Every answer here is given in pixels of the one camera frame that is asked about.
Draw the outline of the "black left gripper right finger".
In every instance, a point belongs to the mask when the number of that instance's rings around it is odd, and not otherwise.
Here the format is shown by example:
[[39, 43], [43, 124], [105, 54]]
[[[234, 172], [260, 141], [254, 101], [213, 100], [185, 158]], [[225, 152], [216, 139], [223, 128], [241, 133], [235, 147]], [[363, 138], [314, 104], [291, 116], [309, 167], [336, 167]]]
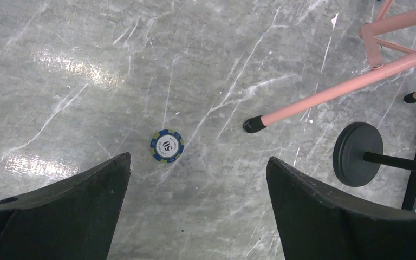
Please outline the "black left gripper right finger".
[[277, 157], [266, 180], [286, 259], [416, 259], [416, 213], [367, 201]]

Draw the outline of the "pink music stand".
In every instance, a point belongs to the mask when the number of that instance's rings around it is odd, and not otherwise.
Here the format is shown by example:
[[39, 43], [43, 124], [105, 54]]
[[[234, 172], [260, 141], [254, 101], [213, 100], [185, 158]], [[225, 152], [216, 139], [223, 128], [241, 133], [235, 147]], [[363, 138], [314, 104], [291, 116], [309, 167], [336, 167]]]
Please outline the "pink music stand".
[[[379, 35], [416, 25], [416, 9], [395, 16], [386, 17], [387, 11], [390, 9], [392, 3], [392, 1], [384, 1], [375, 20], [372, 23], [366, 23], [360, 27], [359, 36], [364, 42], [370, 66], [368, 72], [292, 103], [272, 113], [247, 119], [243, 123], [243, 129], [247, 133], [257, 133], [270, 124], [416, 67], [416, 50], [379, 38]], [[386, 63], [381, 55], [380, 47], [397, 50], [403, 53], [404, 56]]]

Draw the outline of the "black microphone stand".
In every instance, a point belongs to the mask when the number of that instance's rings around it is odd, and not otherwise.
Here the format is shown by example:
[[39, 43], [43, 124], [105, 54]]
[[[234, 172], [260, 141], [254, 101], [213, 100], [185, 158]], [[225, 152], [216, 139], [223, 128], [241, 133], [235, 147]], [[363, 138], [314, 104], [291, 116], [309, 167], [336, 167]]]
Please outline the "black microphone stand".
[[381, 165], [416, 172], [416, 160], [384, 155], [380, 132], [366, 122], [348, 125], [338, 136], [333, 151], [333, 169], [346, 186], [361, 187], [370, 183]]

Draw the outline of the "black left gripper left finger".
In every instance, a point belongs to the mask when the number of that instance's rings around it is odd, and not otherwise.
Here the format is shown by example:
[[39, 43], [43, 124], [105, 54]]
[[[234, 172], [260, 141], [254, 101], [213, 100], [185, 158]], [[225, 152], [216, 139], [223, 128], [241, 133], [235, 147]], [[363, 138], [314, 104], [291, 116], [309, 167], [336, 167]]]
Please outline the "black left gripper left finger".
[[106, 259], [131, 176], [131, 155], [0, 200], [0, 259]]

